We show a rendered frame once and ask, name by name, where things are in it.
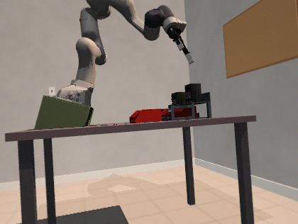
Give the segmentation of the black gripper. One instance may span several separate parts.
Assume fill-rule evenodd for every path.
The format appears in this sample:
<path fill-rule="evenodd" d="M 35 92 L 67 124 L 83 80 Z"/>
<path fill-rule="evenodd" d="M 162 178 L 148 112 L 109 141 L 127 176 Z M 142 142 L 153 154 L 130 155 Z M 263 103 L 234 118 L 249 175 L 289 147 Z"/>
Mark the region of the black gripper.
<path fill-rule="evenodd" d="M 167 34 L 168 36 L 173 39 L 173 42 L 176 43 L 179 51 L 182 50 L 185 57 L 187 58 L 188 62 L 191 64 L 194 62 L 192 59 L 190 53 L 187 48 L 184 46 L 184 42 L 182 40 L 182 37 L 180 36 L 181 34 L 181 29 L 178 25 L 172 25 L 167 29 Z M 179 35 L 178 35 L 179 34 Z"/>

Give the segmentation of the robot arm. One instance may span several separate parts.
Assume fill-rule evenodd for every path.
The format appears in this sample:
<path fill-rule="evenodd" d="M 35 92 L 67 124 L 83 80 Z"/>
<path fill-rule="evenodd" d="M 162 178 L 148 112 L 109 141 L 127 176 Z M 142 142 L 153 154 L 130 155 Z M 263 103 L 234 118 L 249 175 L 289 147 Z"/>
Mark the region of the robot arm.
<path fill-rule="evenodd" d="M 76 43 L 79 58 L 79 67 L 76 79 L 71 85 L 58 91 L 54 98 L 91 106 L 91 97 L 96 77 L 95 65 L 103 65 L 107 61 L 102 41 L 99 35 L 98 21 L 111 14 L 111 6 L 143 36 L 149 40 L 157 40 L 160 37 L 160 26 L 167 29 L 172 25 L 178 25 L 183 33 L 186 22 L 174 17 L 171 10 L 165 6 L 152 9 L 145 14 L 145 22 L 137 16 L 133 0 L 86 0 L 91 8 L 84 8 L 80 14 L 80 26 L 82 38 Z M 145 28 L 144 28 L 145 26 Z M 76 102 L 75 102 L 76 101 Z"/>

